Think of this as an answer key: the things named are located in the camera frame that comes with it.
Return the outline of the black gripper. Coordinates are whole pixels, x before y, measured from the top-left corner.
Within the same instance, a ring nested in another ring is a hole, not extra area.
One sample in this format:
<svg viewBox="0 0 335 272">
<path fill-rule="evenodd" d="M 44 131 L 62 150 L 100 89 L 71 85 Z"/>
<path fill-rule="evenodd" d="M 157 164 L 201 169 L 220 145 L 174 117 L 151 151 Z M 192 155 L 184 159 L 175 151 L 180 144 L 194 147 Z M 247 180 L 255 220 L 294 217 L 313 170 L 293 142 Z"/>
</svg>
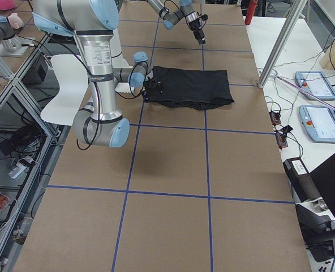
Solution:
<svg viewBox="0 0 335 272">
<path fill-rule="evenodd" d="M 153 96 L 162 95 L 163 93 L 163 84 L 161 81 L 156 81 L 154 79 L 147 80 L 143 83 L 142 96 L 144 99 L 150 99 Z"/>
<path fill-rule="evenodd" d="M 193 32 L 194 37 L 197 39 L 199 45 L 206 43 L 203 27 L 205 26 L 205 22 L 207 20 L 207 14 L 199 15 L 197 12 L 192 12 L 188 15 L 188 27 Z"/>
</svg>

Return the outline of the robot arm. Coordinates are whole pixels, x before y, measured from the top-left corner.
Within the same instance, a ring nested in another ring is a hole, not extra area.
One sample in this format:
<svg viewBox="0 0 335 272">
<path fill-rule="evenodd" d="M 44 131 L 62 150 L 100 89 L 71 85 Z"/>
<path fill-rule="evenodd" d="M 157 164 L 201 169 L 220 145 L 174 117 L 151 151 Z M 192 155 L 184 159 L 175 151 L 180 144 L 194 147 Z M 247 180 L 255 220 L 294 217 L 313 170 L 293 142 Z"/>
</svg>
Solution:
<svg viewBox="0 0 335 272">
<path fill-rule="evenodd" d="M 33 19 L 39 30 L 73 37 L 85 68 L 90 100 L 76 111 L 72 128 L 87 146 L 122 147 L 130 132 L 129 120 L 117 107 L 110 42 L 118 29 L 115 1 L 36 1 Z"/>
<path fill-rule="evenodd" d="M 176 24 L 184 19 L 199 45 L 205 44 L 206 40 L 203 28 L 205 22 L 208 20 L 208 15 L 198 13 L 193 7 L 192 1 L 182 0 L 179 1 L 179 4 L 170 1 L 175 6 L 174 10 L 167 7 L 167 2 L 168 1 L 158 0 L 147 1 L 155 12 L 158 13 L 159 18 L 162 19 L 166 29 L 171 30 Z"/>
</svg>

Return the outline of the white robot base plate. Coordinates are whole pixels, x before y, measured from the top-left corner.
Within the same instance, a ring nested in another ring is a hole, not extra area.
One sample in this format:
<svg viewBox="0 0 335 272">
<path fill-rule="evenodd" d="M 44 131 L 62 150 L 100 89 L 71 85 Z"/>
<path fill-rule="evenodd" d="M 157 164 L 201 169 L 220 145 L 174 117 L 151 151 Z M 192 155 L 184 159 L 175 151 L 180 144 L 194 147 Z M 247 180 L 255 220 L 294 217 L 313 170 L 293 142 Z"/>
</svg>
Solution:
<svg viewBox="0 0 335 272">
<path fill-rule="evenodd" d="M 134 91 L 134 88 L 128 83 L 118 83 L 115 87 L 115 91 L 117 93 L 130 93 Z"/>
</svg>

